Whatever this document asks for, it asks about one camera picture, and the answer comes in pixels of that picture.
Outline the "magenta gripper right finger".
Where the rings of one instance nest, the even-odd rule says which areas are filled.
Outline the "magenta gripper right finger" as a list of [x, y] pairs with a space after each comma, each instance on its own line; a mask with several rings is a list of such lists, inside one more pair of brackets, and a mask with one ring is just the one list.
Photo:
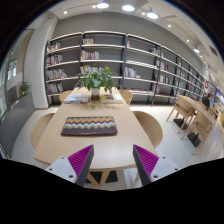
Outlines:
[[137, 145], [133, 145], [133, 157], [143, 186], [179, 170], [168, 157], [159, 157]]

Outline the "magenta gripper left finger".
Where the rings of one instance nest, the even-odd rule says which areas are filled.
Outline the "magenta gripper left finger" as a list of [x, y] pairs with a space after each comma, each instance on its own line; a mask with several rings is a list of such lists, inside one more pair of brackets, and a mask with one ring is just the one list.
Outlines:
[[56, 176], [83, 187], [94, 156], [94, 146], [89, 145], [69, 157], [61, 156], [46, 170]]

